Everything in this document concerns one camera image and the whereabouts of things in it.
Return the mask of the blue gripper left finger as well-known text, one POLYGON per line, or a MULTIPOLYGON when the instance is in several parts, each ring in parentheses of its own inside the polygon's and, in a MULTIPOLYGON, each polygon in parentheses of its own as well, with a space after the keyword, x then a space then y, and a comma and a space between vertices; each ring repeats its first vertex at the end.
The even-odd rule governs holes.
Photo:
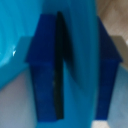
POLYGON ((63 118, 63 41, 60 27, 58 17, 41 14, 26 57, 39 121, 63 118))

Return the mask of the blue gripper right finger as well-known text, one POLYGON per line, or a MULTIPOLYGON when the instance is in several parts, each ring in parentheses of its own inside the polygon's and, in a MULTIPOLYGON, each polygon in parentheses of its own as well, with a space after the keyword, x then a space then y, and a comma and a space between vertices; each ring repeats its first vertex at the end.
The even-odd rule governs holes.
POLYGON ((96 120, 106 120, 117 69, 122 58, 101 20, 98 20, 100 45, 100 80, 96 120))

